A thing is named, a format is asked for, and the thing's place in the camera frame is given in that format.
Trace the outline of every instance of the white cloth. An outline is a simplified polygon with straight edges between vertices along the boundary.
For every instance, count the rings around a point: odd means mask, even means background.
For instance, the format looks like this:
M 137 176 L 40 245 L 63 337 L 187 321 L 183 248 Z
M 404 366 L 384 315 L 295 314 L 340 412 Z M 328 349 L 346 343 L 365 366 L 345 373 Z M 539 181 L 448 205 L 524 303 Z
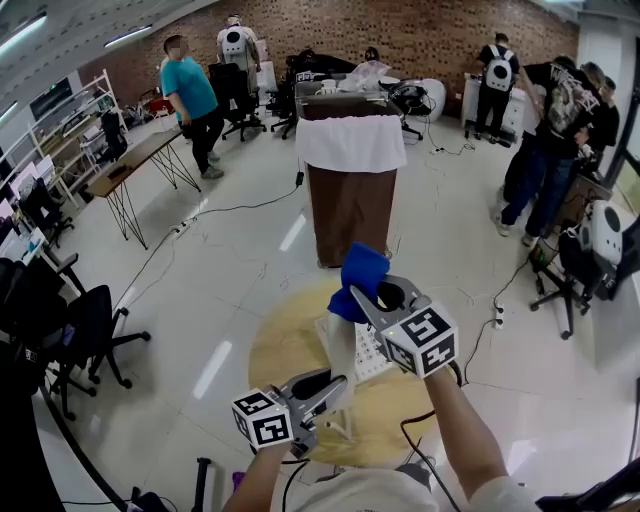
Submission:
M 311 486 L 294 501 L 295 512 L 437 512 L 438 503 L 422 484 L 389 469 L 351 469 Z M 472 512 L 539 512 L 511 478 L 496 478 L 471 497 Z
M 308 164 L 332 171 L 385 172 L 407 164 L 397 116 L 300 119 L 296 153 Z

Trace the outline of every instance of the power strip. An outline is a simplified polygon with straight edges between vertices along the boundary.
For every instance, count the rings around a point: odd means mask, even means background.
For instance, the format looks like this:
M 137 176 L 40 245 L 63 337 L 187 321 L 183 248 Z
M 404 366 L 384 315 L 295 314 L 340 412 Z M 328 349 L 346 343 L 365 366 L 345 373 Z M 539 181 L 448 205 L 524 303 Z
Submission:
M 493 322 L 493 328 L 501 331 L 504 327 L 504 304 L 496 302 L 496 318 Z

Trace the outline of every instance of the white backpack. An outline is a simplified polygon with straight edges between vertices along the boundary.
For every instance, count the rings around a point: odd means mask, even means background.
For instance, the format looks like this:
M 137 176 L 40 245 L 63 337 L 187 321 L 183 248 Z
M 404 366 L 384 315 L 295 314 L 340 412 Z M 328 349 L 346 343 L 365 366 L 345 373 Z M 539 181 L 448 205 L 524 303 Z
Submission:
M 484 75 L 487 87 L 499 91 L 508 91 L 511 87 L 511 79 L 513 78 L 513 72 L 509 64 L 509 59 L 513 57 L 513 52 L 507 50 L 504 55 L 500 55 L 496 45 L 489 45 L 489 48 L 491 49 L 491 53 L 493 53 L 493 60 L 489 62 Z

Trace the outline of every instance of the red brick wall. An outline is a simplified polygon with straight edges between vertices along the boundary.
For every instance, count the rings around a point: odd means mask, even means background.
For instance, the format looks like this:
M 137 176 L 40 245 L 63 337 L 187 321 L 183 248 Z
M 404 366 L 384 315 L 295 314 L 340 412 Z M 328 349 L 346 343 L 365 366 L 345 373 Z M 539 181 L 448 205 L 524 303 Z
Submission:
M 523 63 L 575 57 L 579 29 L 529 0 L 220 0 L 150 36 L 87 64 L 83 82 L 106 68 L 121 105 L 135 103 L 158 82 L 162 42 L 172 34 L 189 41 L 192 55 L 207 69 L 216 62 L 216 36 L 227 15 L 265 38 L 276 77 L 287 55 L 313 48 L 358 63 L 375 46 L 394 76 L 436 78 L 447 87 L 447 111 L 459 112 L 455 93 L 464 91 L 465 71 L 495 32 L 505 32 Z

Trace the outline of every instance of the round wooden table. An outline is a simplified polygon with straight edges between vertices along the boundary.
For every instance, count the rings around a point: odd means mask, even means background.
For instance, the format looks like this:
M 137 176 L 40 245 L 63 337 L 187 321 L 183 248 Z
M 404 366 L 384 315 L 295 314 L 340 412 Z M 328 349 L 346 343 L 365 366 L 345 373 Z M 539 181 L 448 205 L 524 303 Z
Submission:
M 314 322 L 326 314 L 331 295 L 340 287 L 337 279 L 299 292 L 273 311 L 264 321 L 249 360 L 249 384 L 262 389 L 280 386 L 295 375 L 328 368 L 329 360 Z M 400 422 L 433 409 L 422 380 L 393 368 L 356 387 L 352 403 L 353 439 L 348 441 L 316 419 L 318 445 L 309 454 L 318 462 L 339 466 L 373 467 L 394 462 L 407 454 L 409 444 Z M 333 421 L 343 424 L 342 415 Z M 435 428 L 435 418 L 407 426 L 411 438 Z

